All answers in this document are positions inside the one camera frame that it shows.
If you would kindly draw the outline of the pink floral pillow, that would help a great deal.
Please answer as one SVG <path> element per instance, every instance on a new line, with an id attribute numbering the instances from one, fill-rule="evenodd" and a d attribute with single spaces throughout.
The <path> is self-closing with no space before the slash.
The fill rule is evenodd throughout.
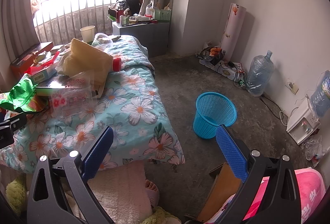
<path id="1" fill-rule="evenodd" d="M 203 223 L 322 223 L 329 219 L 329 191 L 313 168 L 295 170 L 279 159 L 239 156 L 228 162 L 234 176 L 211 191 L 198 220 Z"/>

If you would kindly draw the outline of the left grey curtain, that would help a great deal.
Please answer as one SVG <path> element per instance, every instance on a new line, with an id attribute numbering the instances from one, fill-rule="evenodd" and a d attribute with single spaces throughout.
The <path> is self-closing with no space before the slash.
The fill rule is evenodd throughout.
<path id="1" fill-rule="evenodd" d="M 10 61 L 39 43 L 30 0 L 1 0 L 1 32 Z"/>

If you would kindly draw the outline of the wooden stool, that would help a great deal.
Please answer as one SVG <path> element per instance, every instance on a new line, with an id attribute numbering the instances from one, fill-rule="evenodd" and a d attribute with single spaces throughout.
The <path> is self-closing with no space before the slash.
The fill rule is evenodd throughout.
<path id="1" fill-rule="evenodd" d="M 214 182 L 206 202 L 197 216 L 196 220 L 200 222 L 211 219 L 224 202 L 237 192 L 241 184 L 241 180 L 234 176 L 227 162 L 209 171 L 209 175 L 214 179 Z"/>

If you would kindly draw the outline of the black bag on cabinet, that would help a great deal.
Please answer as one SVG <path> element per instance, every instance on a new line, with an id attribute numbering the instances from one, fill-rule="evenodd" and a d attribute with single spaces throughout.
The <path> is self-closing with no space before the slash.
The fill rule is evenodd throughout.
<path id="1" fill-rule="evenodd" d="M 129 12 L 133 14 L 138 14 L 141 8 L 140 0 L 116 0 L 117 10 L 126 10 L 129 8 Z"/>

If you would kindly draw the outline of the clear plastic zip bag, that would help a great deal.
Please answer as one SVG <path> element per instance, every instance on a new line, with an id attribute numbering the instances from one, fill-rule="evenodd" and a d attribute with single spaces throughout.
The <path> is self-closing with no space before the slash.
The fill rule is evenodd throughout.
<path id="1" fill-rule="evenodd" d="M 95 86 L 94 71 L 88 70 L 52 85 L 50 104 L 53 115 L 65 118 L 96 105 L 100 91 Z"/>

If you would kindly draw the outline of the green snack bag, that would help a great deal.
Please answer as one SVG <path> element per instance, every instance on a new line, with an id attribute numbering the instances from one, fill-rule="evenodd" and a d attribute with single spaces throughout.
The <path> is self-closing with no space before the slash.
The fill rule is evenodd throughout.
<path id="1" fill-rule="evenodd" d="M 1 108 L 9 111 L 36 112 L 35 86 L 27 74 L 9 92 L 1 93 Z"/>

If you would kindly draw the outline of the rolled floral wallpaper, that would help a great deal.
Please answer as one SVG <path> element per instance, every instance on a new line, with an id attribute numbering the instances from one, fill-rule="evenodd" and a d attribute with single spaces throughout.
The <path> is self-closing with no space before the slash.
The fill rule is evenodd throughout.
<path id="1" fill-rule="evenodd" d="M 225 29 L 220 44 L 222 54 L 224 55 L 224 60 L 226 61 L 230 61 L 233 55 L 246 15 L 246 10 L 247 9 L 241 5 L 235 3 L 230 4 L 230 11 L 227 16 Z"/>

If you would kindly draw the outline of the white cardboard box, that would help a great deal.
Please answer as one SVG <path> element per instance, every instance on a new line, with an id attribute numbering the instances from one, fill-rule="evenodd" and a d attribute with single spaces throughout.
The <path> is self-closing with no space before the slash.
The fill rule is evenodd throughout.
<path id="1" fill-rule="evenodd" d="M 91 86 L 89 78 L 69 78 L 55 76 L 50 80 L 39 83 L 36 86 L 36 94 L 43 97 L 77 97 L 94 98 L 98 96 L 98 90 Z"/>

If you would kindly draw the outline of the grey cabinet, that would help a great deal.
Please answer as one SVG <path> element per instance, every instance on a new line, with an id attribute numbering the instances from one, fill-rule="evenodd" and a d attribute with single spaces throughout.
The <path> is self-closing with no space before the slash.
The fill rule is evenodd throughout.
<path id="1" fill-rule="evenodd" d="M 169 22 L 149 24 L 134 24 L 120 26 L 117 22 L 112 23 L 114 35 L 131 35 L 140 41 L 141 45 L 148 49 L 150 57 L 165 55 L 168 49 L 170 33 Z"/>

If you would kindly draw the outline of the white paper cup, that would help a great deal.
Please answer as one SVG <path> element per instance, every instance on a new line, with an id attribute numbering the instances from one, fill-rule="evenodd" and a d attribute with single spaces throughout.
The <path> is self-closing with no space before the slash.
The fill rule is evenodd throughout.
<path id="1" fill-rule="evenodd" d="M 82 40 L 85 43 L 90 43 L 94 39 L 94 34 L 95 34 L 95 26 L 94 25 L 89 25 L 80 28 Z"/>

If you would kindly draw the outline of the white milk bottle red cap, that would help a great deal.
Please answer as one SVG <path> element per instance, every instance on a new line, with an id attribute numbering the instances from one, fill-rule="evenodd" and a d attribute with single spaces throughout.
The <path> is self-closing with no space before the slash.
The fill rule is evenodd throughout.
<path id="1" fill-rule="evenodd" d="M 112 59 L 112 71 L 113 72 L 121 71 L 121 64 L 122 64 L 122 61 L 121 61 L 120 57 L 113 58 Z"/>

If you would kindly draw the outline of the green plastic basket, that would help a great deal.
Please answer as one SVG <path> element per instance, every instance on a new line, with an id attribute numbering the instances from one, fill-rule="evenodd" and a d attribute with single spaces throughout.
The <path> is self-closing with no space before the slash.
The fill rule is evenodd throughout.
<path id="1" fill-rule="evenodd" d="M 172 11 L 171 10 L 158 10 L 156 9 L 154 11 L 154 19 L 158 21 L 170 21 L 172 16 Z"/>

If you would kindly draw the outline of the white plastic jug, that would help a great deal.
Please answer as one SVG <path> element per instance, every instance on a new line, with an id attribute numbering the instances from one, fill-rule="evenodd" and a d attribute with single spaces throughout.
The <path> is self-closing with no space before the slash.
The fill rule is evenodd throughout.
<path id="1" fill-rule="evenodd" d="M 145 9 L 145 16 L 150 16 L 151 18 L 154 18 L 154 0 L 151 0 L 151 2 L 147 5 Z"/>

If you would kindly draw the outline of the white power strip box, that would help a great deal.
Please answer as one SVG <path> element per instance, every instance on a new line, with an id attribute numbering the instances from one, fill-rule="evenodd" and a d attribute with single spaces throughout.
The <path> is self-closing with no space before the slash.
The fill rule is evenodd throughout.
<path id="1" fill-rule="evenodd" d="M 210 61 L 199 59 L 199 63 L 237 83 L 243 81 L 245 78 L 245 71 L 241 63 L 220 60 L 218 58 L 213 58 Z"/>

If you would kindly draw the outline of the yellow paper bag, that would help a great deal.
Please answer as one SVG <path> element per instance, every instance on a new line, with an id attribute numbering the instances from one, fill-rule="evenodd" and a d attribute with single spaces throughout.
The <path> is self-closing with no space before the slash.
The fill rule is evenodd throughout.
<path id="1" fill-rule="evenodd" d="M 69 51 L 61 56 L 56 67 L 57 73 L 73 77 L 91 71 L 97 98 L 103 94 L 107 76 L 113 72 L 113 57 L 84 41 L 73 38 Z"/>

